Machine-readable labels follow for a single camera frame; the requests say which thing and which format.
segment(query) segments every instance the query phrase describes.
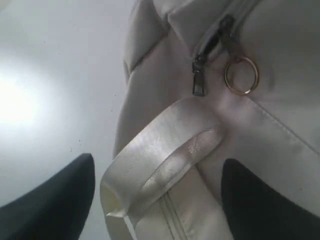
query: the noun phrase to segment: satin ribbon strap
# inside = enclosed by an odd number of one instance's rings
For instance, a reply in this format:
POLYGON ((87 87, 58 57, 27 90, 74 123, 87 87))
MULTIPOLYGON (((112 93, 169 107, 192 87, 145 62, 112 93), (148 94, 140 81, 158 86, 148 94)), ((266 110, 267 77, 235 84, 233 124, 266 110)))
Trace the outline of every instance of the satin ribbon strap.
POLYGON ((197 98, 177 101, 115 157, 101 180, 108 216, 139 213, 172 187, 222 140, 224 130, 197 98))

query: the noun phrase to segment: zipper pull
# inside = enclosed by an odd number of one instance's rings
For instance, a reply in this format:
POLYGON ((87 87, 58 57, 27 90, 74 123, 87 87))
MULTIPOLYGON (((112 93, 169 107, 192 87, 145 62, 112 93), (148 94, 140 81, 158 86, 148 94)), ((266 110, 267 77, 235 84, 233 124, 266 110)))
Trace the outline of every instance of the zipper pull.
POLYGON ((207 61, 207 56, 198 54, 192 62, 193 88, 192 94, 198 97, 204 97, 205 94, 205 76, 204 66, 207 61))
POLYGON ((229 53, 230 59, 239 62, 241 57, 245 56, 241 45, 232 36, 232 29, 235 24, 235 19, 231 15, 226 15, 221 21, 218 30, 219 39, 222 46, 229 53))

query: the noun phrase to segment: key ring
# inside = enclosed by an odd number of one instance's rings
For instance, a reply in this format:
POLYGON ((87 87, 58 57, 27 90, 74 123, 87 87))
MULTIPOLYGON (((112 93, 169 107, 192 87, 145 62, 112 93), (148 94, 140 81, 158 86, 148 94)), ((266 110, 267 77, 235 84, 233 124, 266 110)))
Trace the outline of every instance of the key ring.
POLYGON ((225 65, 224 82, 225 82, 226 86, 228 87, 228 89, 234 94, 237 94, 240 96, 248 95, 249 93, 253 92, 257 88, 257 86, 259 85, 259 81, 260 81, 260 75, 259 75, 259 70, 258 70, 257 65, 255 64, 254 61, 252 61, 250 58, 248 58, 246 56, 232 57, 228 61, 228 63, 225 65), (240 62, 249 63, 254 71, 254 82, 253 82, 252 86, 250 87, 250 89, 248 89, 248 90, 239 89, 238 87, 234 86, 234 84, 230 84, 229 79, 228 79, 228 71, 229 71, 230 67, 233 64, 238 64, 240 62))

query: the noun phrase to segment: white floor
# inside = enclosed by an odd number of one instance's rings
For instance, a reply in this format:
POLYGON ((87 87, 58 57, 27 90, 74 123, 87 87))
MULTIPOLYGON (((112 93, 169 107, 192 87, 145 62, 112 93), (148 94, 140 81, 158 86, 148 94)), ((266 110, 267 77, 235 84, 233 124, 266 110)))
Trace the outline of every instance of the white floor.
POLYGON ((125 96, 134 0, 0 0, 0 206, 81 153, 96 192, 82 240, 108 240, 99 182, 125 96))

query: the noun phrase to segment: cream leather bag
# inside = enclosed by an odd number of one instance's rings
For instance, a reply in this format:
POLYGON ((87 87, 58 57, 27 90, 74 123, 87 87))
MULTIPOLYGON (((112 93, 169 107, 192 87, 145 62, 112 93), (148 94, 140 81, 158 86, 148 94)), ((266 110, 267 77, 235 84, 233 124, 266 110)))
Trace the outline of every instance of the cream leather bag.
POLYGON ((320 239, 319 7, 137 2, 100 184, 113 240, 125 216, 139 240, 320 239))

